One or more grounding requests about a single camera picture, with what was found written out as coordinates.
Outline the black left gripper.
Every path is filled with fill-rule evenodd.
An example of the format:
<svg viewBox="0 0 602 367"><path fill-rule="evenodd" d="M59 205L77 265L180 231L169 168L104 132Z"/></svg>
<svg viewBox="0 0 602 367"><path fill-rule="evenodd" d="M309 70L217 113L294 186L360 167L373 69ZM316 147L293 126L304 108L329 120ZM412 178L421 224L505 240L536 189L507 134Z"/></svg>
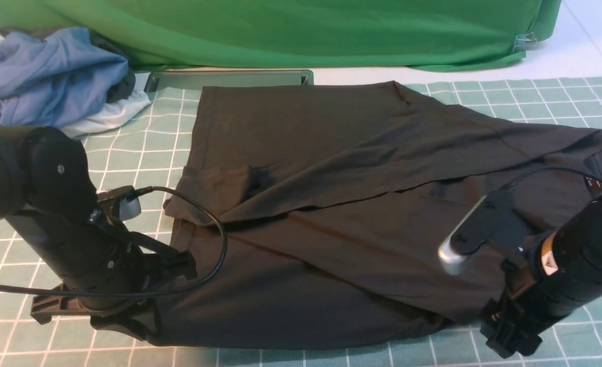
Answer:
<svg viewBox="0 0 602 367"><path fill-rule="evenodd" d="M179 277L197 277L189 252L129 231L98 208L81 221L30 209L6 220L61 280L59 289L34 291L30 315L40 325L88 316L95 330L147 341L163 325L156 302L143 299L167 294Z"/></svg>

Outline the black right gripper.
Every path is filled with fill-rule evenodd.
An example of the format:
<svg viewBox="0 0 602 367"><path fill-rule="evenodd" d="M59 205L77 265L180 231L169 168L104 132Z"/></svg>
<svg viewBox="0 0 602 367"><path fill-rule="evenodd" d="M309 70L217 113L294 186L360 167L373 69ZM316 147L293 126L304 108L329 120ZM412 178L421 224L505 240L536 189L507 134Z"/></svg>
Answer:
<svg viewBox="0 0 602 367"><path fill-rule="evenodd" d="M560 318L548 313L547 298L538 291L533 267L506 259L500 269L503 292L498 299L490 298L482 309L480 332L486 346L500 358L534 355L543 342L541 333Z"/></svg>

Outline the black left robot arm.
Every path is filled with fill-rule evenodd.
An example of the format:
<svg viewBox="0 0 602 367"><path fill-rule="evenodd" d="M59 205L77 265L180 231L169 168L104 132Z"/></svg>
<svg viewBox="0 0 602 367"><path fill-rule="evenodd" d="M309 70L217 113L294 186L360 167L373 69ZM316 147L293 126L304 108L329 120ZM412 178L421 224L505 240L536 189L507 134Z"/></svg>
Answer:
<svg viewBox="0 0 602 367"><path fill-rule="evenodd" d="M81 142L53 127L0 127L0 219L61 280L31 316L88 316L91 327L138 340L161 336L155 292L194 279L188 252L130 231L141 213L132 186L98 193Z"/></svg>

